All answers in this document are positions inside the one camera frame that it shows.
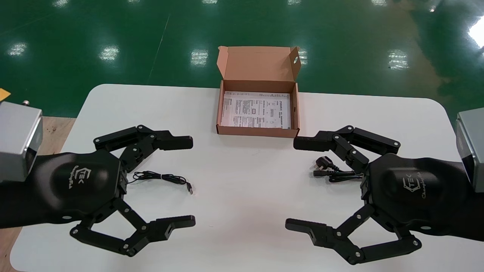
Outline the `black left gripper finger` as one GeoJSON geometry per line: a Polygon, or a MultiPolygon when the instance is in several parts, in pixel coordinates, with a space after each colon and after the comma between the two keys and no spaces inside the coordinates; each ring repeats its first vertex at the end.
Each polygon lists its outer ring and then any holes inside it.
{"type": "Polygon", "coordinates": [[[194,227],[196,224],[193,215],[159,218],[145,222],[122,198],[116,198],[104,205],[93,215],[82,219],[71,229],[70,235],[81,243],[97,247],[120,255],[135,256],[149,243],[166,241],[175,229],[194,227]],[[118,211],[133,227],[135,232],[127,239],[119,239],[92,230],[92,226],[107,219],[118,211]]]}
{"type": "Polygon", "coordinates": [[[173,136],[168,130],[154,131],[144,125],[130,127],[94,139],[97,150],[123,148],[119,157],[126,172],[132,172],[156,150],[186,150],[193,147],[191,136],[173,136]]]}

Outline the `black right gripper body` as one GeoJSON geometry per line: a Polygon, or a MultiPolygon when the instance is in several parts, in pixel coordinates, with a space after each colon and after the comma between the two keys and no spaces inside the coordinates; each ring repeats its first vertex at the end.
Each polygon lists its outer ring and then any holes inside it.
{"type": "Polygon", "coordinates": [[[484,239],[483,193],[474,191],[461,162],[386,154],[368,165],[361,190],[372,219],[387,231],[484,239]]]}

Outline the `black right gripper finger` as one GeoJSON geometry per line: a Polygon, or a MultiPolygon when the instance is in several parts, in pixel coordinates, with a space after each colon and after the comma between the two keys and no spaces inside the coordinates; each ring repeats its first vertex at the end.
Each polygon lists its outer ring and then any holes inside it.
{"type": "Polygon", "coordinates": [[[332,151],[352,170],[360,174],[368,167],[369,159],[356,147],[378,155],[397,154],[400,142],[350,125],[337,131],[319,131],[314,137],[294,138],[296,150],[332,151]]]}
{"type": "Polygon", "coordinates": [[[334,250],[351,265],[407,255],[421,248],[421,242],[407,227],[399,226],[387,218],[379,219],[379,215],[373,206],[363,206],[337,228],[293,218],[285,221],[285,227],[287,230],[308,234],[314,246],[334,250]],[[349,235],[369,218],[375,219],[384,227],[391,227],[398,239],[361,248],[356,246],[349,239],[349,235]]]}

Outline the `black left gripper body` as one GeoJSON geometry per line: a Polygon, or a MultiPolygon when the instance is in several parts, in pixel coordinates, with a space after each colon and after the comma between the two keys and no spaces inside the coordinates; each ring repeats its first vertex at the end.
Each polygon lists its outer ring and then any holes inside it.
{"type": "Polygon", "coordinates": [[[120,160],[105,150],[38,156],[25,181],[1,182],[0,226],[100,222],[126,186],[120,160]]]}

